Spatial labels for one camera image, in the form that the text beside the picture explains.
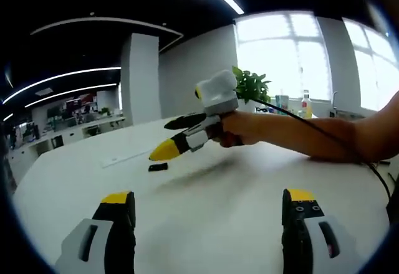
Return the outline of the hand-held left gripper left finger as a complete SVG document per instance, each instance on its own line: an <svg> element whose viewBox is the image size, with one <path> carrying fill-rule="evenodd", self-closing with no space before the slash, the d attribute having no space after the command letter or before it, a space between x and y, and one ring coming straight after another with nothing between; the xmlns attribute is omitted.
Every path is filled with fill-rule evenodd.
<svg viewBox="0 0 399 274"><path fill-rule="evenodd" d="M61 244L57 273L134 273L135 196L132 191L103 198Z"/></svg>

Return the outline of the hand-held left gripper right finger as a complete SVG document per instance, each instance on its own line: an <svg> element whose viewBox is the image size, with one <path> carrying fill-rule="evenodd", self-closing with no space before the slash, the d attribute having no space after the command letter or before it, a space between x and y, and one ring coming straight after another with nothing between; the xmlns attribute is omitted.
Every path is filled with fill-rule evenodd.
<svg viewBox="0 0 399 274"><path fill-rule="evenodd" d="M311 192L284 189L282 226L284 273L358 272L355 239Z"/></svg>

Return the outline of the person's right hand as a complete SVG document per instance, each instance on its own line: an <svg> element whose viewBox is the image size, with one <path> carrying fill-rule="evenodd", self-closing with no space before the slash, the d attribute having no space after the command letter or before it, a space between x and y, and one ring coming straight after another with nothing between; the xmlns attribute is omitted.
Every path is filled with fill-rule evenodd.
<svg viewBox="0 0 399 274"><path fill-rule="evenodd" d="M234 111L221 116L222 133L214 140L222 147L252 145L263 141L262 115Z"/></svg>

